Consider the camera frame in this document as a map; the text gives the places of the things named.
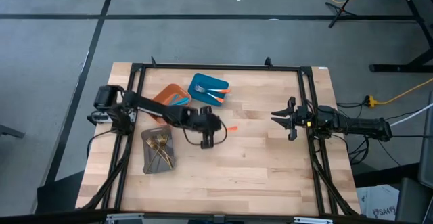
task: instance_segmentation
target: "metal bracket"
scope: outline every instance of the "metal bracket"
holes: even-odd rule
[[[225,215],[214,215],[214,223],[224,223]]]
[[[295,223],[302,224],[332,224],[332,220],[319,218],[294,217]]]
[[[270,69],[270,68],[273,67],[273,65],[272,65],[272,60],[271,60],[270,57],[267,57],[267,58],[266,58],[266,60],[265,60],[265,66],[268,66],[268,69]]]
[[[155,61],[154,57],[151,56],[150,60],[152,61],[152,65],[154,66],[154,68],[156,68],[156,61]]]
[[[140,63],[133,63],[133,65],[131,66],[131,71],[132,72],[138,72],[143,68],[143,64]]]
[[[131,112],[129,114],[129,118],[131,122],[135,122],[137,112]],[[113,122],[111,118],[108,116],[107,112],[95,112],[93,113],[88,120],[91,120],[92,123],[111,123]]]
[[[313,70],[311,69],[311,67],[300,67],[300,70],[307,76],[313,75]]]
[[[137,219],[141,219],[141,221],[144,222],[144,214],[143,213],[127,213],[127,214],[107,215],[107,222],[109,224],[114,223],[115,221],[137,220]]]

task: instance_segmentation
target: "fork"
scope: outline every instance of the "fork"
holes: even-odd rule
[[[206,93],[206,94],[210,95],[212,98],[216,99],[219,103],[223,103],[224,102],[224,99],[221,99],[221,98],[219,98],[219,97],[217,97],[217,96],[215,96],[215,95],[213,95],[211,93],[206,92],[206,89],[203,88],[203,87],[201,87],[201,86],[199,86],[199,85],[195,85],[194,90],[197,91],[197,92],[200,92],[200,93]]]
[[[219,93],[230,93],[231,89],[206,89],[199,85],[195,85],[194,89],[200,93],[205,93],[207,91],[214,91]]]

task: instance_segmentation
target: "black metal frame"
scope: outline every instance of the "black metal frame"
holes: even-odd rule
[[[286,71],[286,72],[296,72],[298,76],[299,90],[300,90],[300,98],[301,103],[306,104],[306,89],[304,85],[304,78],[307,78],[309,84],[309,92],[311,94],[311,101],[314,105],[314,111],[317,109],[317,95],[315,91],[313,73],[311,67],[291,67],[291,66],[273,66],[271,59],[267,58],[264,66],[236,66],[236,65],[203,65],[203,64],[157,64],[155,60],[152,58],[152,63],[149,64],[132,64],[130,77],[127,85],[127,89],[133,89],[133,82],[135,80],[135,75],[137,72],[140,72],[140,77],[138,80],[137,92],[141,93],[143,90],[143,82],[145,78],[145,71],[148,68],[175,68],[175,69],[188,69],[188,70],[256,70],[256,71]],[[314,135],[311,132],[312,129],[307,129],[307,141],[309,146],[309,156],[311,159],[311,170],[313,172],[313,183],[315,187],[316,194],[316,203],[317,210],[319,215],[313,218],[320,219],[332,219],[336,223],[393,223],[389,221],[377,220],[377,219],[368,219],[365,217],[361,217],[359,215],[345,217],[338,214],[336,202],[342,203],[343,199],[341,195],[338,193],[338,190],[331,184],[331,182],[324,181],[327,185],[329,192],[329,202],[331,204],[331,214],[325,213],[324,204],[323,204],[323,196],[321,191],[320,178],[322,180],[330,179],[330,169],[329,162],[327,157],[327,151],[325,148],[324,140],[319,141],[320,154],[322,157],[323,168],[319,163],[319,160],[316,155],[316,149],[314,146]],[[127,142],[125,149],[131,149],[133,139],[133,133],[127,136]],[[120,145],[122,142],[122,137],[116,137],[114,150],[112,154],[111,164],[110,164],[110,172],[113,170],[113,164],[117,162]],[[127,155],[127,161],[124,165],[124,168],[121,170],[121,174],[118,182],[118,189],[116,191],[114,208],[108,208],[108,199],[110,198],[110,191],[104,196],[103,205],[100,210],[76,210],[71,212],[59,212],[52,214],[41,214],[41,215],[24,215],[18,217],[3,217],[0,218],[0,223],[37,223],[37,221],[43,223],[58,223],[59,219],[65,223],[78,223],[83,221],[103,221],[107,218],[109,214],[118,214],[118,213],[131,213],[128,211],[121,211],[120,205],[122,201],[122,193],[124,183],[126,181],[126,173],[128,168],[129,155],[131,151],[125,150],[125,154]],[[140,217],[143,218],[164,218],[164,219],[201,219],[201,220],[209,220],[214,221],[215,223],[222,223],[225,221],[284,221],[288,223],[293,223],[296,218],[293,216],[272,216],[272,215],[223,215],[223,214],[185,214],[185,213],[154,213],[154,212],[145,212],[139,213]]]
[[[138,70],[140,70],[141,72],[140,72],[137,92],[141,93],[141,91],[143,89],[145,71],[147,68],[159,68],[159,69],[172,68],[172,69],[188,69],[188,70],[195,70],[195,69],[197,69],[197,70],[258,70],[258,71],[296,72],[296,74],[298,76],[301,103],[302,104],[307,103],[306,91],[305,91],[305,85],[304,85],[304,77],[306,76],[308,84],[309,84],[309,89],[310,89],[309,92],[311,94],[311,101],[314,105],[313,110],[315,112],[316,112],[316,109],[318,106],[317,96],[316,96],[316,91],[315,91],[315,85],[314,85],[314,79],[313,79],[313,72],[311,70],[311,67],[273,66],[270,58],[267,58],[265,60],[264,66],[205,65],[205,64],[157,64],[155,62],[155,59],[152,58],[152,63],[150,63],[150,64],[132,64],[127,89],[133,89],[133,81],[135,78],[135,73]],[[308,146],[309,146],[309,155],[310,155],[310,159],[311,159],[311,168],[312,168],[312,172],[313,172],[313,183],[314,183],[314,187],[315,187],[317,210],[318,210],[319,215],[324,215],[325,214],[325,207],[323,204],[323,196],[322,196],[319,176],[322,178],[327,177],[328,179],[330,179],[331,182],[332,182],[332,176],[331,176],[331,171],[330,171],[330,167],[329,167],[329,160],[327,157],[327,150],[326,150],[324,140],[319,141],[319,145],[321,147],[320,148],[320,154],[321,154],[321,158],[322,158],[323,169],[317,169],[317,165],[315,166],[315,162],[317,164],[319,164],[319,161],[316,157],[316,149],[314,146],[314,135],[310,132],[310,130],[311,129],[307,129],[306,134],[307,134],[307,141],[308,141]],[[128,136],[127,144],[132,143],[132,137],[133,137],[132,135],[133,134],[131,134],[131,136]],[[114,168],[114,165],[117,162],[121,141],[122,141],[122,136],[118,135],[116,137],[116,142],[114,144],[114,150],[113,150],[112,159],[111,159],[111,163],[110,163],[110,173],[112,172],[112,169]],[[117,194],[116,194],[115,203],[114,203],[114,209],[116,209],[116,210],[120,210],[123,187],[124,187],[124,183],[126,181],[126,172],[127,172],[129,154],[130,154],[130,152],[127,152],[127,162],[125,164],[124,169],[122,169],[122,172],[120,174],[118,189],[116,192]],[[335,193],[338,191],[334,187],[331,190],[328,189],[328,193],[329,193],[328,198],[329,198],[329,203],[330,203],[330,207],[331,207],[331,212],[332,212],[332,214],[337,215],[338,209],[337,209],[336,199],[332,195],[332,192]],[[108,207],[108,199],[109,198],[110,198],[110,191],[108,193],[106,193],[106,195],[104,196],[102,208]]]

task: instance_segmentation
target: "gray carpet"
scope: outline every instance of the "gray carpet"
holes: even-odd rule
[[[331,14],[326,0],[112,0],[109,14]],[[413,0],[431,22],[430,0]],[[98,14],[104,0],[0,0],[0,13]],[[410,14],[405,0],[354,0],[357,14]],[[23,140],[0,137],[0,215],[29,213],[60,131],[96,21],[0,21],[0,123],[26,132]],[[107,82],[112,62],[327,66],[339,102],[367,94],[391,98],[429,74],[373,74],[368,64],[404,64],[428,47],[412,22],[277,20],[108,20],[105,22],[72,126],[58,179],[85,167],[94,126],[85,117],[95,93]],[[363,117],[388,117],[427,103],[428,85],[389,106],[365,108]],[[345,110],[356,116],[356,110]],[[419,134],[424,117],[395,128]],[[350,148],[360,138],[348,137]],[[393,139],[385,147],[401,164],[416,162],[421,141]],[[366,164],[395,166],[376,143]]]
[[[50,161],[95,21],[0,20],[0,215],[29,213]]]

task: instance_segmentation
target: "orange handle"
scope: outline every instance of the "orange handle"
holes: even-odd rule
[[[219,101],[220,103],[224,102],[224,99],[218,98],[218,97],[214,97],[217,101]]]
[[[231,89],[219,89],[218,92],[219,93],[230,93]]]
[[[228,127],[227,130],[228,131],[236,131],[237,130],[237,126]]]

